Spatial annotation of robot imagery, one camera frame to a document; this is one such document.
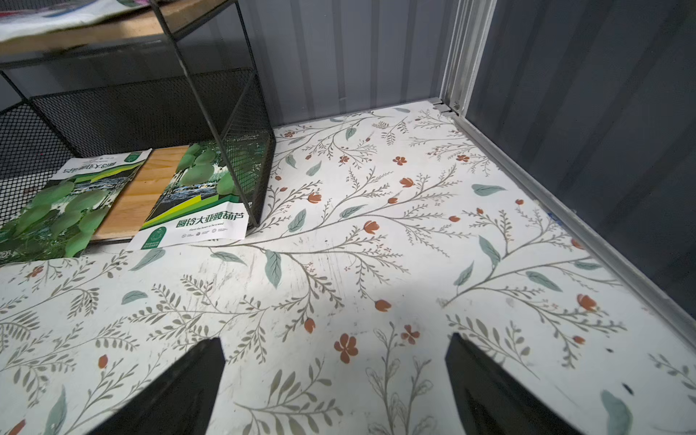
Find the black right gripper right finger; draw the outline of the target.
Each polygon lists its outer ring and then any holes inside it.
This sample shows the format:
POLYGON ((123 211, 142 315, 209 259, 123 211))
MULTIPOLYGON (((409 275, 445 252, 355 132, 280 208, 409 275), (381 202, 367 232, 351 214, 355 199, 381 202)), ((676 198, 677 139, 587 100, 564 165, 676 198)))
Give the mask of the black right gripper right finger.
POLYGON ((467 434, 578 434, 476 344, 455 333, 445 356, 467 434))

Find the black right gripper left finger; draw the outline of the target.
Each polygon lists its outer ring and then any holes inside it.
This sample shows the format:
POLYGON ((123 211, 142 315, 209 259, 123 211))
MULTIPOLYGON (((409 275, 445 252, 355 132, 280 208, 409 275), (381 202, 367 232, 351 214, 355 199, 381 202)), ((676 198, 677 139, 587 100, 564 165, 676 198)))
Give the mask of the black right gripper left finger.
POLYGON ((91 433, 204 434, 224 368, 221 340, 203 340, 91 433))

